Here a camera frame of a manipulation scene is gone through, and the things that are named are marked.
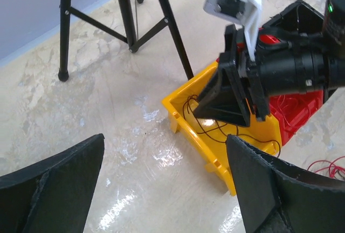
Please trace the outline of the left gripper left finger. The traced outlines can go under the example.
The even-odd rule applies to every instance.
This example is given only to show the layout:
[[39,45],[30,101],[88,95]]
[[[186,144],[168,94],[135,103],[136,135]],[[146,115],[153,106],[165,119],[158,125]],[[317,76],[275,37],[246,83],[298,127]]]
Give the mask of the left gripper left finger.
[[104,135],[1,176],[1,232],[83,232],[100,173]]

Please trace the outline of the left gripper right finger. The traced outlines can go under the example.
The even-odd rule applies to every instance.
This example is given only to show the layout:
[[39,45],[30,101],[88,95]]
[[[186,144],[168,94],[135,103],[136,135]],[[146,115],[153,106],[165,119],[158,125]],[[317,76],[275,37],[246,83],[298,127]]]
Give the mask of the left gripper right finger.
[[344,232],[344,182],[228,135],[227,158],[246,232]]

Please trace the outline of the red plastic bin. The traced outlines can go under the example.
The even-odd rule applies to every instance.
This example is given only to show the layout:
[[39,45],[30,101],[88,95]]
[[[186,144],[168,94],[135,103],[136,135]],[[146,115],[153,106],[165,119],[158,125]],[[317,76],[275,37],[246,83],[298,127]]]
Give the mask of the red plastic bin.
[[285,145],[322,105],[322,90],[271,97],[270,110],[279,122],[281,143]]

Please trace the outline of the yellow plastic bin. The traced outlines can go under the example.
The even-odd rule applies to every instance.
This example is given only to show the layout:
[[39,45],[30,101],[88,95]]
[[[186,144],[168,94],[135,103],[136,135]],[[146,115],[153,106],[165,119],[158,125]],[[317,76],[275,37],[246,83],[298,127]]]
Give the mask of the yellow plastic bin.
[[168,111],[171,130],[184,135],[205,160],[205,169],[209,173],[217,174],[226,184],[230,195],[235,196],[236,190],[226,153],[227,135],[238,135],[271,155],[280,154],[283,144],[279,122],[273,115],[269,115],[264,122],[258,122],[254,115],[251,116],[251,125],[248,128],[194,117],[192,112],[198,105],[196,97],[217,70],[217,66],[217,62],[214,61],[166,96],[162,104]]

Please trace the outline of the black plastic bin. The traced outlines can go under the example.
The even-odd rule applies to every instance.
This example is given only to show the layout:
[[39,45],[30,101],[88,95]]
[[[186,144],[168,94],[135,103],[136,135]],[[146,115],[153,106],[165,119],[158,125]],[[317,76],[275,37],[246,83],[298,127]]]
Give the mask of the black plastic bin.
[[289,32],[310,34],[321,32],[322,25],[323,15],[305,1],[297,0],[271,17],[262,27],[277,27]]

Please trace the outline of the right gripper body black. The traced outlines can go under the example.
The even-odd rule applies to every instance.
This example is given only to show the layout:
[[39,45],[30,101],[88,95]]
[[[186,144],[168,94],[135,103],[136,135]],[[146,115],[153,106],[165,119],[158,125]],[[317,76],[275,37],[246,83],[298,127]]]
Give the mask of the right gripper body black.
[[258,41],[255,61],[251,61],[247,46],[238,52],[240,32],[229,25],[224,35],[226,50],[219,56],[218,69],[226,71],[236,99],[245,99],[250,114],[264,121],[270,113],[270,97],[305,94],[326,87],[328,49],[321,33],[288,32],[280,28],[264,28],[259,33],[273,35],[280,42]]

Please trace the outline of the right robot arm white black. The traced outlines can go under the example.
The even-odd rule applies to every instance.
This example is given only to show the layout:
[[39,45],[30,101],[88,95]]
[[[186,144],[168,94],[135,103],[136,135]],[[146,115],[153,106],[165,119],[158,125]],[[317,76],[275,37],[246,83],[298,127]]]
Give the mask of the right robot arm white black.
[[344,86],[344,0],[326,0],[319,25],[297,1],[260,25],[262,0],[206,0],[230,21],[218,69],[198,96],[194,116],[241,127],[264,121],[269,99]]

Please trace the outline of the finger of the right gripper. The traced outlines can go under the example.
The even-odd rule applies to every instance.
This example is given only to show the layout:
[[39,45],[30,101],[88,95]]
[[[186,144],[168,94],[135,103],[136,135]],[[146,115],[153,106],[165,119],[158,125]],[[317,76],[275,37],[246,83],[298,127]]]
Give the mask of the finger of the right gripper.
[[236,99],[225,70],[216,70],[197,97],[195,118],[249,127],[251,115],[245,99]]

